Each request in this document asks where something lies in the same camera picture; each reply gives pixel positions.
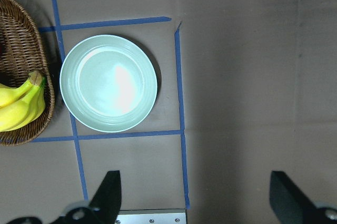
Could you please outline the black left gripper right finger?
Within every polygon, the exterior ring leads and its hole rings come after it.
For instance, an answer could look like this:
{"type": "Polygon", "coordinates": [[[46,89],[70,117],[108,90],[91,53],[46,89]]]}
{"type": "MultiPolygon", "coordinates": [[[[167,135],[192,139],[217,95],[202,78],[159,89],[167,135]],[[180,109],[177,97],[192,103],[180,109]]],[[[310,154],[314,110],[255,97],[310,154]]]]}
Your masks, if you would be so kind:
{"type": "Polygon", "coordinates": [[[271,172],[270,206],[280,223],[336,223],[336,207],[315,205],[284,171],[271,172]]]}

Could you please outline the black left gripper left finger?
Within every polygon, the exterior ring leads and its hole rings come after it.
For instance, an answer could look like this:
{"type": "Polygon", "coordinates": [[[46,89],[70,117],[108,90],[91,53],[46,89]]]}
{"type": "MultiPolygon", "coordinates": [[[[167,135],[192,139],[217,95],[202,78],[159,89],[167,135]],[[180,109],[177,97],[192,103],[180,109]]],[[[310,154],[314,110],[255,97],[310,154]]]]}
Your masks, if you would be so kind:
{"type": "Polygon", "coordinates": [[[119,171],[108,171],[89,203],[98,223],[115,223],[121,209],[122,187],[119,171]]]}

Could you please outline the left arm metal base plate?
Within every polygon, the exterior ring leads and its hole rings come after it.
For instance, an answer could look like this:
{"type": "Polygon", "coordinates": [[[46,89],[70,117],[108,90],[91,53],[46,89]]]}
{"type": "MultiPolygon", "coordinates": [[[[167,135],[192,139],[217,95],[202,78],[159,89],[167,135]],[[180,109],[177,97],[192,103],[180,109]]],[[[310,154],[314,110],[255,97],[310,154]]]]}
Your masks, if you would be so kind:
{"type": "Polygon", "coordinates": [[[121,210],[115,223],[187,224],[185,209],[121,210]]]}

